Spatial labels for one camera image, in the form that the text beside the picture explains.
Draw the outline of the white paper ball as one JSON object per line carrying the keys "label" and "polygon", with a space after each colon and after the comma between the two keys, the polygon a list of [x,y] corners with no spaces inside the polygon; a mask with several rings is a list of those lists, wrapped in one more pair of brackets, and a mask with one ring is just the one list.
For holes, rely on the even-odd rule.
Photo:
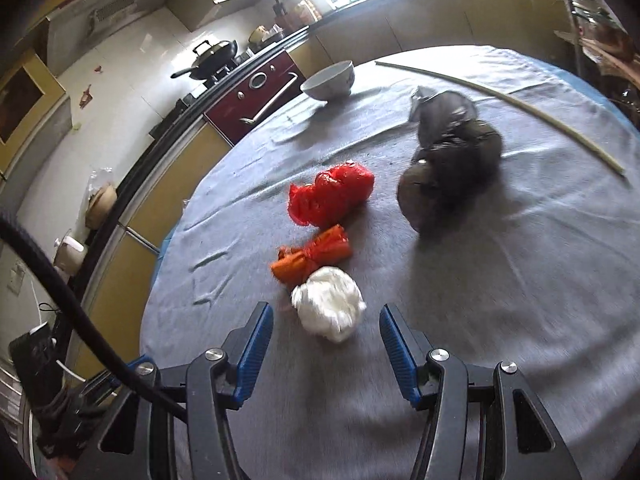
{"label": "white paper ball", "polygon": [[322,266],[291,292],[292,307],[307,333],[334,344],[348,339],[367,305],[356,282],[336,266]]}

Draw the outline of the orange red plastic wrapper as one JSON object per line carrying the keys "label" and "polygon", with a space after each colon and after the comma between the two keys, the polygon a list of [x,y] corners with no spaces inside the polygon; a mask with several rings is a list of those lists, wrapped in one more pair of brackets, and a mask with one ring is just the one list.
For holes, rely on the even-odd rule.
{"label": "orange red plastic wrapper", "polygon": [[306,282],[322,266],[334,266],[351,256],[348,235],[337,224],[302,247],[281,246],[277,260],[270,264],[270,271],[280,283],[293,288]]}

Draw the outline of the red plastic bag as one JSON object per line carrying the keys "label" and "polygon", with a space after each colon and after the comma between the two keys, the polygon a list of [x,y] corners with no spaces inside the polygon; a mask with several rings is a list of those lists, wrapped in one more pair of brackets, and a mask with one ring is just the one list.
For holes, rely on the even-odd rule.
{"label": "red plastic bag", "polygon": [[319,172],[311,184],[292,184],[288,215],[298,226],[330,228],[372,194],[375,176],[358,162],[344,162]]}

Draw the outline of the black plastic bag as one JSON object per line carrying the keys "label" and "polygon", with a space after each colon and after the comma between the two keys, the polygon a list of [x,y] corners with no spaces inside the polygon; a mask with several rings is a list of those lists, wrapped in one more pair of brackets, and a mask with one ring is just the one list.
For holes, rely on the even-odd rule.
{"label": "black plastic bag", "polygon": [[416,88],[409,120],[418,125],[418,147],[396,197],[410,226],[425,236],[454,220],[498,174],[503,138],[457,91]]}

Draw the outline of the blue under cloth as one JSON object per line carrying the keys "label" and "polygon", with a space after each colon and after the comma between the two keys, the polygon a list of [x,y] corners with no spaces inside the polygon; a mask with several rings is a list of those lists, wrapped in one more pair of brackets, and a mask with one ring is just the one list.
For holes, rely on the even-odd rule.
{"label": "blue under cloth", "polygon": [[158,255],[156,257],[155,263],[154,263],[154,269],[153,269],[153,273],[152,273],[152,278],[151,278],[151,288],[153,288],[158,274],[160,273],[160,267],[162,266],[162,263],[164,261],[168,246],[172,240],[172,237],[175,234],[175,230],[176,230],[177,226],[174,226],[169,232],[168,234],[165,236],[165,238],[162,241],[162,244],[160,244],[160,249],[158,250]]}

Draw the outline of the white ceramic jar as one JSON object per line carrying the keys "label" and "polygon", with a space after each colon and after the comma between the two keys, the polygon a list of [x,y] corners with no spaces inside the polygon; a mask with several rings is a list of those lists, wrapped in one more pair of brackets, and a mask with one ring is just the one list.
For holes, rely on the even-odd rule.
{"label": "white ceramic jar", "polygon": [[53,265],[68,276],[75,276],[84,263],[88,249],[68,230],[54,242],[55,255]]}

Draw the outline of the grey tablecloth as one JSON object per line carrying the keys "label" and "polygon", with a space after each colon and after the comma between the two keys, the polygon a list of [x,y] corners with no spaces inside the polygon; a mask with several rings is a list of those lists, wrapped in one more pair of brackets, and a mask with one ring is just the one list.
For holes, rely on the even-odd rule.
{"label": "grey tablecloth", "polygon": [[[478,96],[502,135],[497,179],[444,232],[420,236],[396,202],[416,149],[410,98],[448,75],[510,93],[588,136],[623,177],[572,139]],[[309,335],[269,266],[312,237],[286,210],[288,188],[353,160],[375,186],[345,224],[344,270],[367,310],[342,344]],[[276,312],[253,396],[230,416],[253,479],[405,479],[424,417],[402,398],[378,332],[383,304],[468,363],[518,363],[582,476],[634,465],[639,440],[639,136],[602,99],[531,58],[491,47],[396,55],[359,66],[350,96],[300,96],[254,129],[189,200],[141,324],[159,366],[191,362],[243,325],[258,301]]]}

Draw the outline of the brown clay pot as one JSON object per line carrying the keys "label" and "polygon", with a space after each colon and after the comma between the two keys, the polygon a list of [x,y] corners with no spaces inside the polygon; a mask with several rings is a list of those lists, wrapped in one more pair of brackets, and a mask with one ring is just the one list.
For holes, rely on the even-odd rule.
{"label": "brown clay pot", "polygon": [[101,186],[88,203],[85,225],[89,230],[97,230],[110,214],[117,200],[117,191],[111,183]]}

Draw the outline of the dark red oven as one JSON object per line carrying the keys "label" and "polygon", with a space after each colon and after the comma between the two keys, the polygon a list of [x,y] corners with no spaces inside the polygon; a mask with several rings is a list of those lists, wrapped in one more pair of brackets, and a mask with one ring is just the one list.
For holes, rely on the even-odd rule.
{"label": "dark red oven", "polygon": [[204,113],[232,144],[240,142],[280,107],[302,93],[306,80],[288,52],[254,70]]}

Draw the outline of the white ceramic bowl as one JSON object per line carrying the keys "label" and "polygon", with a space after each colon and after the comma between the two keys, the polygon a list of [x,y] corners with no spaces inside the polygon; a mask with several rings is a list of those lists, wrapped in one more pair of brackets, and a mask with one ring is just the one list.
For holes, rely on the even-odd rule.
{"label": "white ceramic bowl", "polygon": [[354,63],[342,61],[313,74],[300,86],[300,90],[311,99],[329,102],[348,96],[354,82]]}

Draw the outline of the black wok with lid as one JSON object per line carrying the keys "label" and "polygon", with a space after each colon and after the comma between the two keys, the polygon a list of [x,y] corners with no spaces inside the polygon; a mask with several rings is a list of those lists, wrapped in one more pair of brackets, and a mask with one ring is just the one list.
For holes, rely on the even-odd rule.
{"label": "black wok with lid", "polygon": [[238,52],[238,43],[235,40],[222,40],[211,44],[208,40],[203,40],[192,52],[196,55],[192,65],[171,74],[171,79],[183,75],[188,75],[195,80],[209,79],[234,60]]}

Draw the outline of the metal storage shelf rack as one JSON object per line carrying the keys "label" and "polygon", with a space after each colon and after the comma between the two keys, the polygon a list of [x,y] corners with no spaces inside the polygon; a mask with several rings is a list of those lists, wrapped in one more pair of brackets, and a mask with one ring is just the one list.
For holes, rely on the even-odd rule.
{"label": "metal storage shelf rack", "polygon": [[576,75],[639,125],[639,51],[603,0],[563,0],[570,23],[555,33],[574,51]]}

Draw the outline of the range hood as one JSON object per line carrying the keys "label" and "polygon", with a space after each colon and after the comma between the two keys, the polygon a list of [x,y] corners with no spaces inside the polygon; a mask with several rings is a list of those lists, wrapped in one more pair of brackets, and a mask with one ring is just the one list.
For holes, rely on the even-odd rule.
{"label": "range hood", "polygon": [[46,16],[46,64],[61,75],[78,58],[166,0],[74,0]]}

